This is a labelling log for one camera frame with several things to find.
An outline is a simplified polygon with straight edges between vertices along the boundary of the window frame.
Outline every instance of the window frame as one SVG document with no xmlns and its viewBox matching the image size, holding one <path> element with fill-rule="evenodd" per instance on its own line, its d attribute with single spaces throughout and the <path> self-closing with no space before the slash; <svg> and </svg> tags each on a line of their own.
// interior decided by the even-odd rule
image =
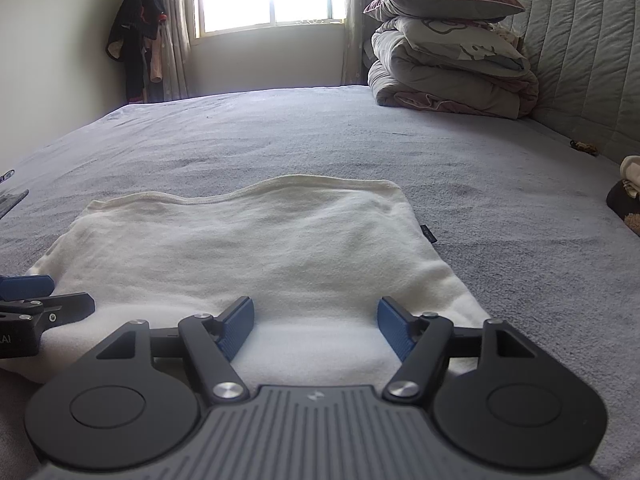
<svg viewBox="0 0 640 480">
<path fill-rule="evenodd" d="M 220 30 L 212 30 L 206 32 L 204 30 L 204 5 L 202 0 L 193 0 L 193 28 L 190 27 L 195 39 L 207 38 L 209 36 L 218 36 L 220 34 L 229 34 L 231 32 L 239 32 L 241 30 L 254 30 L 256 28 L 273 28 L 273 27 L 290 27 L 292 25 L 342 25 L 344 19 L 334 19 L 334 6 L 332 0 L 326 1 L 327 18 L 322 20 L 297 20 L 295 22 L 276 22 L 275 6 L 273 0 L 269 2 L 269 23 L 255 23 L 253 25 L 245 25 L 235 28 L 221 28 Z"/>
</svg>

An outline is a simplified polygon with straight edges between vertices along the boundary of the gray curtain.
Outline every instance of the gray curtain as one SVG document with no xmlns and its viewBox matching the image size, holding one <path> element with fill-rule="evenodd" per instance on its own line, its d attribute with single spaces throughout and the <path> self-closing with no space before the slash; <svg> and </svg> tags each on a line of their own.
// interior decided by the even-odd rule
<svg viewBox="0 0 640 480">
<path fill-rule="evenodd" d="M 191 53 L 186 0 L 162 0 L 168 19 L 160 28 L 162 38 L 162 87 L 164 100 L 189 97 L 186 67 Z"/>
<path fill-rule="evenodd" d="M 375 56 L 371 36 L 380 24 L 362 11 L 373 0 L 347 0 L 342 58 L 342 84 L 365 84 Z"/>
</svg>

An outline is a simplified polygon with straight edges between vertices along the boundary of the stack of bedding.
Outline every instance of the stack of bedding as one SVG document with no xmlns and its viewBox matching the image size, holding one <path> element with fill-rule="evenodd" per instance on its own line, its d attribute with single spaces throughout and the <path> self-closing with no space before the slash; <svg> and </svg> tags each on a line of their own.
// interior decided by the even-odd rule
<svg viewBox="0 0 640 480">
<path fill-rule="evenodd" d="M 381 106 L 516 119 L 536 105 L 529 61 L 492 23 L 517 0 L 374 0 L 369 86 Z"/>
</svg>

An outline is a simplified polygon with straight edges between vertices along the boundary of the headboard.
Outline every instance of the headboard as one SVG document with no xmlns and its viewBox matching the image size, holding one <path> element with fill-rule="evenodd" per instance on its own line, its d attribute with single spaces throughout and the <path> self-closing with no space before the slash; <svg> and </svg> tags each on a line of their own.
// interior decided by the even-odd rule
<svg viewBox="0 0 640 480">
<path fill-rule="evenodd" d="M 640 0 L 519 0 L 501 22 L 540 81 L 533 119 L 620 162 L 640 153 Z"/>
</svg>

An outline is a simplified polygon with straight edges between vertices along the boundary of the window sill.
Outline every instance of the window sill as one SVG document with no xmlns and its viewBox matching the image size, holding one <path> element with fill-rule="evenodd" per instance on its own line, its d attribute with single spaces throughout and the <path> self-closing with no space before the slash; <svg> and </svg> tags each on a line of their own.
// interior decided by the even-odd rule
<svg viewBox="0 0 640 480">
<path fill-rule="evenodd" d="M 284 23 L 265 23 L 258 25 L 248 25 L 238 28 L 224 28 L 223 30 L 214 30 L 213 32 L 204 32 L 198 38 L 192 38 L 191 44 L 199 44 L 213 36 L 222 36 L 223 34 L 233 34 L 235 32 L 244 32 L 246 30 L 259 30 L 262 28 L 283 28 L 283 27 L 343 27 L 344 20 L 313 20 L 309 22 L 284 22 Z"/>
</svg>

